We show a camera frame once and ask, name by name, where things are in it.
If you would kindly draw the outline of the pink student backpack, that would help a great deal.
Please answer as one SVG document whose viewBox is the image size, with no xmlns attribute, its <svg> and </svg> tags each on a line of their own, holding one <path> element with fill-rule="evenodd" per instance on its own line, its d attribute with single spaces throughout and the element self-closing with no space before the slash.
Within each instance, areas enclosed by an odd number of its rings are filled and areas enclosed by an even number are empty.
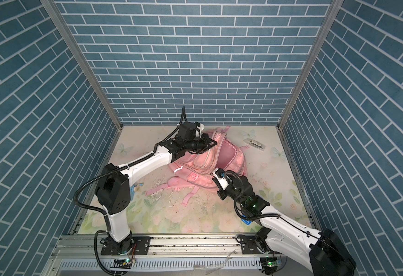
<svg viewBox="0 0 403 276">
<path fill-rule="evenodd" d="M 217 185 L 212 180 L 212 173 L 216 169 L 231 170 L 246 176 L 247 164 L 243 152 L 244 148 L 236 146 L 227 138 L 229 129 L 230 127 L 227 126 L 206 131 L 208 136 L 217 142 L 217 145 L 201 155 L 186 153 L 179 160 L 169 164 L 174 176 L 167 183 L 152 188 L 145 194 L 150 196 L 167 188 L 180 190 L 191 187 L 193 190 L 182 201 L 182 205 L 187 206 L 191 197 L 200 189 L 210 192 L 218 190 Z"/>
</svg>

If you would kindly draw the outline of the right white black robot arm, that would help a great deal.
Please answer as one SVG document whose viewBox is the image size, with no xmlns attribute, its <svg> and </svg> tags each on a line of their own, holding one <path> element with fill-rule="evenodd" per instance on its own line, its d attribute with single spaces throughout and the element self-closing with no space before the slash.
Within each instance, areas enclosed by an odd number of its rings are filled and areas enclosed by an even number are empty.
<svg viewBox="0 0 403 276">
<path fill-rule="evenodd" d="M 339 236 L 330 229 L 307 227 L 257 195 L 247 178 L 218 169 L 212 174 L 217 194 L 230 197 L 237 216 L 261 226 L 254 240 L 261 252 L 278 252 L 316 276 L 352 276 L 357 264 Z"/>
</svg>

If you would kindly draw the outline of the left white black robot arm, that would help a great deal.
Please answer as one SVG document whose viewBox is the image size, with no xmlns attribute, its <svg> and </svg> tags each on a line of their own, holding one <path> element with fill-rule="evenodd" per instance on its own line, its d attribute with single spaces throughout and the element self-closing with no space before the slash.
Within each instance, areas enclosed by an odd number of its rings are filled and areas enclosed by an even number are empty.
<svg viewBox="0 0 403 276">
<path fill-rule="evenodd" d="M 106 174 L 99 180 L 95 194 L 103 207 L 109 236 L 120 243 L 131 233 L 125 209 L 131 201 L 131 186 L 154 170 L 167 166 L 186 153 L 203 154 L 217 145 L 217 141 L 203 133 L 198 122 L 183 122 L 170 138 L 160 141 L 151 153 L 128 164 L 105 167 Z"/>
</svg>

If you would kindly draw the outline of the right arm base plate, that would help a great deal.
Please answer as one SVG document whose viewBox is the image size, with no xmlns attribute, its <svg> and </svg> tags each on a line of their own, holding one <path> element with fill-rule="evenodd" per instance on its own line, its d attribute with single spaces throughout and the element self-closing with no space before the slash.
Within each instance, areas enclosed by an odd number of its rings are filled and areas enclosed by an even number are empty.
<svg viewBox="0 0 403 276">
<path fill-rule="evenodd" d="M 253 235 L 238 235 L 235 240 L 241 247 L 244 255 L 255 254 L 273 254 L 274 251 L 269 248 L 263 239 Z"/>
</svg>

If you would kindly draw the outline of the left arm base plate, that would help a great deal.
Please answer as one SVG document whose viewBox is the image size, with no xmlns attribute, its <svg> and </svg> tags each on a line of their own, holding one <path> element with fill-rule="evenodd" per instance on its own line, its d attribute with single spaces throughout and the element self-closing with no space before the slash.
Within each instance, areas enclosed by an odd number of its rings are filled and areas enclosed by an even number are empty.
<svg viewBox="0 0 403 276">
<path fill-rule="evenodd" d="M 149 236 L 127 237 L 121 242 L 116 242 L 108 236 L 99 241 L 102 245 L 101 255 L 113 256 L 147 255 L 150 242 Z"/>
</svg>

